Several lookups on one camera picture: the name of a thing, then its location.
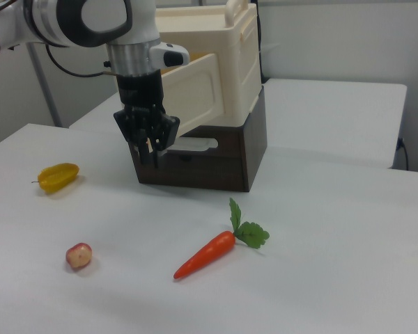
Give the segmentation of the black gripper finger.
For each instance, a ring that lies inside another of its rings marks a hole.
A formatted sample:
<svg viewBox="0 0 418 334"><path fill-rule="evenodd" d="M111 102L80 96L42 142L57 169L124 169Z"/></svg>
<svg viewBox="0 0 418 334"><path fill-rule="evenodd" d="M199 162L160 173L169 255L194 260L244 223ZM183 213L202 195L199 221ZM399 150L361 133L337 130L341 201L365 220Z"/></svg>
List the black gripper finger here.
<svg viewBox="0 0 418 334"><path fill-rule="evenodd" d="M159 166L160 153L167 148L167 136L165 134L152 136L150 143L153 149L153 165L157 168Z"/></svg>
<svg viewBox="0 0 418 334"><path fill-rule="evenodd" d="M150 162L148 137L141 136L138 139L138 153L141 164L148 164Z"/></svg>

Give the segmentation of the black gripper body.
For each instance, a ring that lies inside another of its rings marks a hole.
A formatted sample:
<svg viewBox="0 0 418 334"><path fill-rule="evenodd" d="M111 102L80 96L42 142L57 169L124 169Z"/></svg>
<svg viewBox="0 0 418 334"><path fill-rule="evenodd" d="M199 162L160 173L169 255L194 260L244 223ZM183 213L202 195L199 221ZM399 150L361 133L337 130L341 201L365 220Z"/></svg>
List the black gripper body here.
<svg viewBox="0 0 418 334"><path fill-rule="evenodd" d="M141 136L150 138L165 134L167 148L174 144L180 120L166 113L159 70L137 77L117 77L123 109L114 114L126 141L138 147Z"/></svg>

